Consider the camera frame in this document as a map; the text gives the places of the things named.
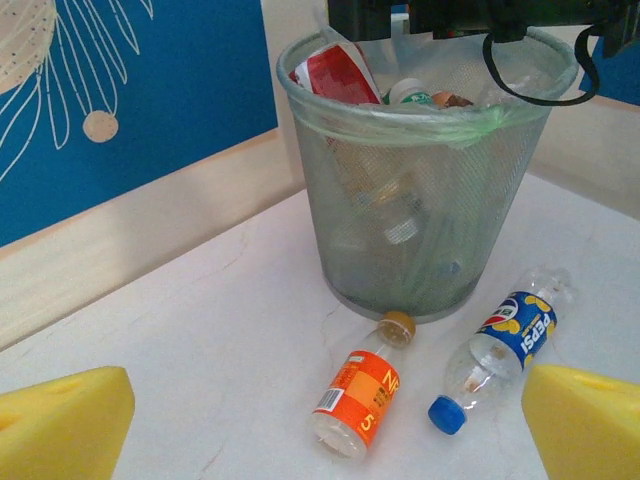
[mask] bottle neck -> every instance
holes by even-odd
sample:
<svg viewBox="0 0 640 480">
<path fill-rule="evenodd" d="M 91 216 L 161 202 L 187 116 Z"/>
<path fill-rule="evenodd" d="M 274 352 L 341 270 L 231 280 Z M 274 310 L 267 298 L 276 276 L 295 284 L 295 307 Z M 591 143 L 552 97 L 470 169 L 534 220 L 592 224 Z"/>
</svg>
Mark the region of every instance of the bottle neck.
<svg viewBox="0 0 640 480">
<path fill-rule="evenodd" d="M 398 350 L 406 348 L 413 339 L 405 328 L 390 322 L 381 322 L 376 333 L 380 341 Z"/>
</svg>

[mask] black strap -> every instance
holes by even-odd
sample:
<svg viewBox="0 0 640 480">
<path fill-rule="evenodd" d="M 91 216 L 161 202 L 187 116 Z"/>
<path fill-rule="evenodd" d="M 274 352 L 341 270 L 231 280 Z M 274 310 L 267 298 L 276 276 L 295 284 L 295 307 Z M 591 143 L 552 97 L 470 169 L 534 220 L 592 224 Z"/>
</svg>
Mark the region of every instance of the black strap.
<svg viewBox="0 0 640 480">
<path fill-rule="evenodd" d="M 579 105 L 595 97 L 598 93 L 598 90 L 600 89 L 600 76 L 598 75 L 598 69 L 593 63 L 593 59 L 589 56 L 589 48 L 587 42 L 589 40 L 589 37 L 600 37 L 603 34 L 604 27 L 602 25 L 592 25 L 586 30 L 580 32 L 580 35 L 578 35 L 578 38 L 576 38 L 576 45 L 574 47 L 576 60 L 578 61 L 578 64 L 584 69 L 585 75 L 587 75 L 587 77 L 591 79 L 591 88 L 588 92 L 585 92 L 584 95 L 577 98 L 572 98 L 571 100 L 543 100 L 540 98 L 521 95 L 509 88 L 507 84 L 504 83 L 502 78 L 500 78 L 500 73 L 498 73 L 498 68 L 496 67 L 496 63 L 493 60 L 493 54 L 491 53 L 491 47 L 493 46 L 492 33 L 489 33 L 484 39 L 484 43 L 482 44 L 482 56 L 484 57 L 484 61 L 487 64 L 487 68 L 489 69 L 491 77 L 505 92 L 510 93 L 511 95 L 518 97 L 521 100 L 529 102 L 533 105 L 539 105 L 541 107 L 568 107 L 572 105 Z"/>
</svg>

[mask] blue bottle cap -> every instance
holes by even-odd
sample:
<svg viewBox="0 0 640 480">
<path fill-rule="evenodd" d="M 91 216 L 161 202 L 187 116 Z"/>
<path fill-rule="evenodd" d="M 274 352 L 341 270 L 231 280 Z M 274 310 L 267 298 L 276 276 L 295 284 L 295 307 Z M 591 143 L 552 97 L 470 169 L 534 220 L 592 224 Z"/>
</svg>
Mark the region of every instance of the blue bottle cap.
<svg viewBox="0 0 640 480">
<path fill-rule="evenodd" d="M 440 395 L 429 407 L 429 418 L 447 435 L 453 435 L 467 421 L 467 415 L 451 398 Z"/>
</svg>

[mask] barcode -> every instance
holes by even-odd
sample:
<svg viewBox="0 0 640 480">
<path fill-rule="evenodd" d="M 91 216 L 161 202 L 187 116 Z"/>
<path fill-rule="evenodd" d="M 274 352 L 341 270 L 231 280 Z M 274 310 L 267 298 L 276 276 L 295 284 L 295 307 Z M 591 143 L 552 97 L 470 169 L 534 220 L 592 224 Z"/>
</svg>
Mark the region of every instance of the barcode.
<svg viewBox="0 0 640 480">
<path fill-rule="evenodd" d="M 324 392 L 324 395 L 322 396 L 320 403 L 318 403 L 316 410 L 327 410 L 328 412 L 333 412 L 333 409 L 336 408 L 336 405 L 338 404 L 338 401 L 340 400 L 340 397 L 342 397 L 343 393 L 344 390 L 341 388 L 330 388 L 329 390 Z"/>
</svg>

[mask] pepsi label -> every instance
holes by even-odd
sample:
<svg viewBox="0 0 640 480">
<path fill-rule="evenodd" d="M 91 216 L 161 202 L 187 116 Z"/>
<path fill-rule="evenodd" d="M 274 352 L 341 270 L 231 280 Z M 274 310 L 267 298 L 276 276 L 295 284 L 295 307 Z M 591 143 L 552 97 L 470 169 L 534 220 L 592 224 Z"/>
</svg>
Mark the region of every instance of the pepsi label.
<svg viewBox="0 0 640 480">
<path fill-rule="evenodd" d="M 556 324 L 556 314 L 547 302 L 527 292 L 514 292 L 476 333 L 504 342 L 524 368 L 551 336 Z"/>
</svg>

